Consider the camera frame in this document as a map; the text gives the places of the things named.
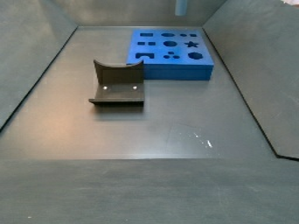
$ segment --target gray wall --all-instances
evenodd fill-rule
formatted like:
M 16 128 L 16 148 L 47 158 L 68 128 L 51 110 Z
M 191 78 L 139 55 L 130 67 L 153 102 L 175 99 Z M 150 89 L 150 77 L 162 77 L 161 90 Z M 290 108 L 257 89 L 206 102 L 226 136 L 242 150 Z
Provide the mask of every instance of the gray wall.
M 277 153 L 299 158 L 299 10 L 229 0 L 205 30 Z
M 190 0 L 186 17 L 174 15 L 175 0 L 52 0 L 79 25 L 202 26 L 227 0 Z
M 76 25 L 48 0 L 0 0 L 0 128 Z

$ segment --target circular hole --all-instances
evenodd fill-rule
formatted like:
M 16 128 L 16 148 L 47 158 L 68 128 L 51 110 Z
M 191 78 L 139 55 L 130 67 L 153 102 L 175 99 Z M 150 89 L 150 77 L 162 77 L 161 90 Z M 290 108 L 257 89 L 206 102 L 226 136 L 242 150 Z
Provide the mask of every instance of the circular hole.
M 166 46 L 178 46 L 177 42 L 174 42 L 174 41 L 165 41 L 163 44 Z
M 202 57 L 202 54 L 198 53 L 198 52 L 190 52 L 190 53 L 189 53 L 189 56 L 190 56 L 190 58 L 194 59 L 194 60 L 201 60 L 201 59 L 203 58 L 203 57 Z
M 174 37 L 174 34 L 167 32 L 167 33 L 163 33 L 163 36 L 170 38 L 170 37 Z

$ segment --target star-shaped hole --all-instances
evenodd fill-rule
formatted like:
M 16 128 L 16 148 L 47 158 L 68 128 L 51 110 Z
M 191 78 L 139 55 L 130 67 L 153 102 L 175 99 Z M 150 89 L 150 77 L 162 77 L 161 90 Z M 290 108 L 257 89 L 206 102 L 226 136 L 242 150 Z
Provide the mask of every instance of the star-shaped hole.
M 190 43 L 185 43 L 189 47 L 198 47 L 199 43 L 194 43 L 190 41 Z

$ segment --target metal bracket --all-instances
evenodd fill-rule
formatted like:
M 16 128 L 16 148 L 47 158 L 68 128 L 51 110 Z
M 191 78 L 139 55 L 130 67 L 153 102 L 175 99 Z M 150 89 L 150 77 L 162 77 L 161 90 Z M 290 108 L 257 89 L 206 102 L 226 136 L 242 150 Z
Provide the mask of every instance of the metal bracket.
M 109 66 L 94 60 L 98 93 L 88 101 L 102 103 L 145 103 L 145 62 L 130 66 Z

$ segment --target shape sorter board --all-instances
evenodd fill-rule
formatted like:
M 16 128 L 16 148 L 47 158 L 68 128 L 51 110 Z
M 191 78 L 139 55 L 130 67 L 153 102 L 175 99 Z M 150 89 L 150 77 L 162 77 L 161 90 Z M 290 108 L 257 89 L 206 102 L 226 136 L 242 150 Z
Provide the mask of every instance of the shape sorter board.
M 147 80 L 211 79 L 214 62 L 197 30 L 134 30 L 127 64 L 141 60 Z

